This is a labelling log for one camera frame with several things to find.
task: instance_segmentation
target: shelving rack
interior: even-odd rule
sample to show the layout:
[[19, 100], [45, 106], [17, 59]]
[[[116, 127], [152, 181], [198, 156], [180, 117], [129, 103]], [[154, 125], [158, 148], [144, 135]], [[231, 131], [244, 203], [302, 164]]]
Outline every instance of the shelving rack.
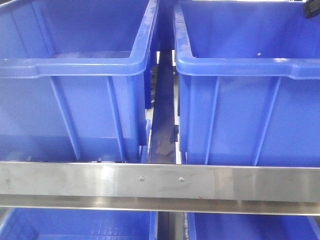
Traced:
[[[170, 14], [163, 18], [171, 4], [160, 5], [160, 37], [171, 24]], [[320, 168], [176, 164], [172, 46], [164, 42], [149, 163], [3, 161], [0, 206], [320, 216]], [[183, 224], [180, 214], [172, 216]]]

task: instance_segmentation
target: blue bin bottom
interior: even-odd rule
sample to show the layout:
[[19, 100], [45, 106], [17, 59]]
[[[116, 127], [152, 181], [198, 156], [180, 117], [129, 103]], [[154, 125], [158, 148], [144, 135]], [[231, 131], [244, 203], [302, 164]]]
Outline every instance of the blue bin bottom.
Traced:
[[188, 213], [190, 240], [319, 240], [311, 216]]
[[[149, 141], [150, 129], [151, 121], [146, 119], [147, 141]], [[73, 152], [65, 151], [67, 149], [66, 146], [71, 144], [69, 137], [1, 136], [0, 161], [88, 162], [86, 159], [90, 160], [94, 157], [93, 159], [98, 160], [104, 155], [107, 156], [102, 159], [104, 162], [119, 159], [117, 154], [112, 155], [109, 153], [109, 149], [119, 148], [117, 139], [102, 137], [81, 137], [79, 139], [86, 145], [86, 151], [82, 152], [82, 158], [77, 161]], [[144, 146], [140, 146], [139, 162], [145, 163], [147, 161], [148, 145], [149, 142]]]
[[0, 240], [155, 240], [157, 213], [16, 208], [0, 228]]

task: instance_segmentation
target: stainless steel bar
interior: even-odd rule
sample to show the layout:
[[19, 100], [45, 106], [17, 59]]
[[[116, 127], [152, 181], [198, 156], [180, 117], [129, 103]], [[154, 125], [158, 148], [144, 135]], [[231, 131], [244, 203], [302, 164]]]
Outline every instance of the stainless steel bar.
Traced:
[[4, 207], [320, 216], [320, 203], [145, 197], [0, 195]]
[[152, 164], [176, 163], [174, 74], [172, 51], [160, 52], [151, 131]]
[[183, 212], [169, 213], [169, 239], [185, 240]]
[[11, 212], [11, 207], [0, 207], [0, 227]]
[[159, 211], [158, 212], [158, 240], [170, 240], [170, 212]]
[[320, 203], [319, 182], [319, 168], [312, 167], [0, 162], [0, 195], [7, 200], [42, 195]]
[[320, 216], [315, 216], [314, 217], [316, 223], [318, 224], [318, 226], [320, 227]]

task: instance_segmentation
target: black object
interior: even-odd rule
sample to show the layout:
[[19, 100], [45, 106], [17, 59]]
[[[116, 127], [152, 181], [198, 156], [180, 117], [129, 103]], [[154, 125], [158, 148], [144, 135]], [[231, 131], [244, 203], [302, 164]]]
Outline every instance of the black object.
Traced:
[[307, 19], [320, 14], [320, 0], [308, 0], [303, 4], [304, 14]]

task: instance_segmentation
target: blue plastic bin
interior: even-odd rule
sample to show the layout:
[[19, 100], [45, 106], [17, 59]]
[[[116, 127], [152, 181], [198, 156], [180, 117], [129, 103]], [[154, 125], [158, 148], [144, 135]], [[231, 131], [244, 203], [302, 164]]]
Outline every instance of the blue plastic bin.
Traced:
[[188, 164], [320, 166], [320, 16], [302, 2], [175, 8]]
[[150, 211], [16, 208], [0, 240], [156, 240], [157, 224]]
[[2, 4], [0, 160], [138, 162], [157, 12], [157, 0]]
[[312, 216], [188, 213], [189, 240], [319, 240]]

